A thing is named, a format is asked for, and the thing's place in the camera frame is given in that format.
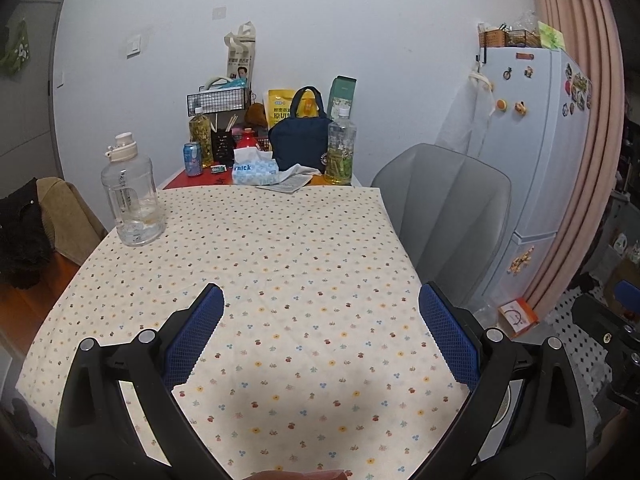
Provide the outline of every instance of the tiled floor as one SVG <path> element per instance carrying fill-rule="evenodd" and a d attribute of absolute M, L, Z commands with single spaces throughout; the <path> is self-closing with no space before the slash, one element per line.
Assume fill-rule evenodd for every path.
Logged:
<path fill-rule="evenodd" d="M 604 303 L 600 282 L 590 294 Z M 594 397 L 602 387 L 602 381 L 611 380 L 611 368 L 604 362 L 607 353 L 602 346 L 572 323 L 571 308 L 574 306 L 575 299 L 580 295 L 579 287 L 566 290 L 545 320 L 558 333 L 558 337 L 564 343 L 569 356 L 578 365 L 578 369 Z"/>

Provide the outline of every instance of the curtain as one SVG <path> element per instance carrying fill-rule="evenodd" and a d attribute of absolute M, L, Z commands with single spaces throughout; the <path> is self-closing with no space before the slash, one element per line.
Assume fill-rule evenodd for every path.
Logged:
<path fill-rule="evenodd" d="M 539 317 L 551 311 L 578 270 L 614 185 L 624 117 L 618 28 L 609 0 L 536 0 L 542 22 L 564 34 L 566 50 L 593 84 L 582 163 L 567 211 L 525 297 Z"/>

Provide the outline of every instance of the green bag hanging on door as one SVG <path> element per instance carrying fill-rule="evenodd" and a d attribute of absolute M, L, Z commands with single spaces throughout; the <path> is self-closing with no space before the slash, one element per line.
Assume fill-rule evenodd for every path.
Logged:
<path fill-rule="evenodd" d="M 18 24 L 14 46 L 7 47 L 4 57 L 0 59 L 0 66 L 8 75 L 19 72 L 29 59 L 29 37 L 27 36 L 27 22 L 22 20 Z"/>

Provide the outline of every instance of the red bottle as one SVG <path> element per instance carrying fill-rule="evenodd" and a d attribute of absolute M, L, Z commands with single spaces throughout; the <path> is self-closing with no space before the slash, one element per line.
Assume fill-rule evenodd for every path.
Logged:
<path fill-rule="evenodd" d="M 255 138 L 255 132 L 251 128 L 245 128 L 242 132 L 242 138 L 236 143 L 236 149 L 252 148 L 254 146 L 260 150 L 260 144 Z"/>

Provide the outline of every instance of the navy blue handbag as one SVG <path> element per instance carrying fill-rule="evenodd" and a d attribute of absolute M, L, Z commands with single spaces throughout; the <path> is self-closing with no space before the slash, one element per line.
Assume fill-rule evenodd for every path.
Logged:
<path fill-rule="evenodd" d="M 307 89 L 316 96 L 318 117 L 296 116 L 302 95 Z M 291 102 L 290 116 L 269 130 L 273 158 L 279 170 L 285 171 L 294 164 L 301 164 L 324 173 L 330 123 L 331 119 L 326 116 L 322 106 L 320 92 L 313 86 L 298 90 Z"/>

